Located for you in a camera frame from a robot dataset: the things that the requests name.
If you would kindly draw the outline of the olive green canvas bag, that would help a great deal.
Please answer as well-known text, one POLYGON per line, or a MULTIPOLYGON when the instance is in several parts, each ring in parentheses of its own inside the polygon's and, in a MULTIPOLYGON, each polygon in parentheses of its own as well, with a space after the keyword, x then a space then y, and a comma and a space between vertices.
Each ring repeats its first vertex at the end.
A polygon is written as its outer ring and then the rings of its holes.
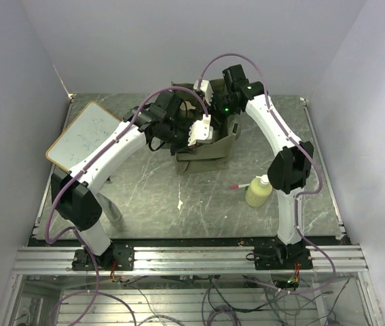
POLYGON ((205 100, 204 103, 211 115, 212 139, 199 144, 192 151, 180 151, 175 154, 175 168, 178 175, 227 169, 232 147, 240 136, 240 116, 223 108, 223 97, 228 95, 224 80, 212 79, 209 86, 213 94, 210 100, 205 100))

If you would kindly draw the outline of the yellow-green pump bottle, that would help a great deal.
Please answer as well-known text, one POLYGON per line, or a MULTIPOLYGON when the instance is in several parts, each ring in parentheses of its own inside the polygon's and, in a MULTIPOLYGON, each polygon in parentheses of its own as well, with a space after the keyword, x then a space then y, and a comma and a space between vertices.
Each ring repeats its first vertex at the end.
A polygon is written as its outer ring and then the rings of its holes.
POLYGON ((272 190, 273 188, 267 175, 256 176, 246 191, 246 203, 251 207, 260 207, 266 202, 272 190))

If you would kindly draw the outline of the grey metallic tube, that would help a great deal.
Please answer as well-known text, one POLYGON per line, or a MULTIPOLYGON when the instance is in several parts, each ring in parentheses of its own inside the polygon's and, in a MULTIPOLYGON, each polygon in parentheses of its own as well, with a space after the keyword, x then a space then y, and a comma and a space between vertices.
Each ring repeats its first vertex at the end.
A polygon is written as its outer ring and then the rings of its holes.
POLYGON ((107 219, 111 223, 117 223, 120 221, 120 219, 122 218, 122 213, 114 202, 112 202, 109 198, 102 194, 97 194, 97 200, 103 212, 107 216, 107 219))

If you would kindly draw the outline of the green lotion bottle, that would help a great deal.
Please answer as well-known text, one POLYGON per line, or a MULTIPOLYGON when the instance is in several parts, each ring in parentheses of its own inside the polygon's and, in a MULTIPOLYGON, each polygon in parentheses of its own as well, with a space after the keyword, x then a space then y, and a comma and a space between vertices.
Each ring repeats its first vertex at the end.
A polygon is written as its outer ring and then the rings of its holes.
POLYGON ((181 104, 181 109, 184 111, 194 110, 195 107, 189 101, 183 101, 181 104))

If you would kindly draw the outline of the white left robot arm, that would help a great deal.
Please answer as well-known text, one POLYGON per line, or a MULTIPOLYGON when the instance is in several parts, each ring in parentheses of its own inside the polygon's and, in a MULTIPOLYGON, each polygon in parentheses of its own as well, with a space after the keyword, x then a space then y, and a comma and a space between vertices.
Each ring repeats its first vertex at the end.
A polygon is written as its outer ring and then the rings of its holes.
POLYGON ((105 181, 137 150, 159 139, 170 151, 183 151, 189 145, 189 125, 183 123, 179 109, 183 99, 177 95, 181 88, 173 86, 154 92, 124 116, 118 127, 89 156, 70 168, 51 176, 52 212, 70 223, 85 247, 82 259, 75 262, 74 270, 94 268, 105 270, 122 264, 130 270, 130 257, 117 257, 117 250, 106 234, 102 214, 120 216, 117 207, 100 194, 105 181))

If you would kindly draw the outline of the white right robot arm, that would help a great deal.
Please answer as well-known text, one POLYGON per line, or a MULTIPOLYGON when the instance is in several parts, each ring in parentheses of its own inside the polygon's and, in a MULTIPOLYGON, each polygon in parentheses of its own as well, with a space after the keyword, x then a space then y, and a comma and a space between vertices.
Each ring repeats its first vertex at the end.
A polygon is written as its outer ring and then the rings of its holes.
POLYGON ((226 92, 216 95, 213 107, 224 115, 245 112, 258 125, 274 153, 267 176, 278 198, 278 231, 270 248, 256 249, 257 262, 272 261, 287 269, 305 252, 301 237, 301 193, 310 176, 314 146, 302 141, 284 122, 260 81, 250 82, 242 65, 222 72, 226 92))

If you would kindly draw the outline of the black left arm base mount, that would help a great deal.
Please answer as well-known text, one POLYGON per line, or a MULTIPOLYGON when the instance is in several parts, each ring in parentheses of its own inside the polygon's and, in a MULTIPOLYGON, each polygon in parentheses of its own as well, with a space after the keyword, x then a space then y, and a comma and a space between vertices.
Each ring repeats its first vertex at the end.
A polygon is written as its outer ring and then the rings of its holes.
MULTIPOLYGON (((134 249, 128 245, 111 244, 102 255, 94 259, 99 270, 132 271, 134 268, 134 249)), ((94 262, 87 249, 76 250, 71 263, 73 271, 95 271, 94 262)))

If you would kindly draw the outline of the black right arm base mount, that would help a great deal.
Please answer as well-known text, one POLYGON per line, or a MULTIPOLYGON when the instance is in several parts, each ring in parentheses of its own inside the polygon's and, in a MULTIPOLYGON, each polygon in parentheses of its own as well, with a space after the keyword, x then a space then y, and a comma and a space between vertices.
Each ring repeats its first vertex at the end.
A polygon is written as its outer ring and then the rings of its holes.
POLYGON ((279 243, 255 247, 246 255, 247 261, 255 264, 256 270, 311 270, 310 251, 303 242, 284 245, 279 243))

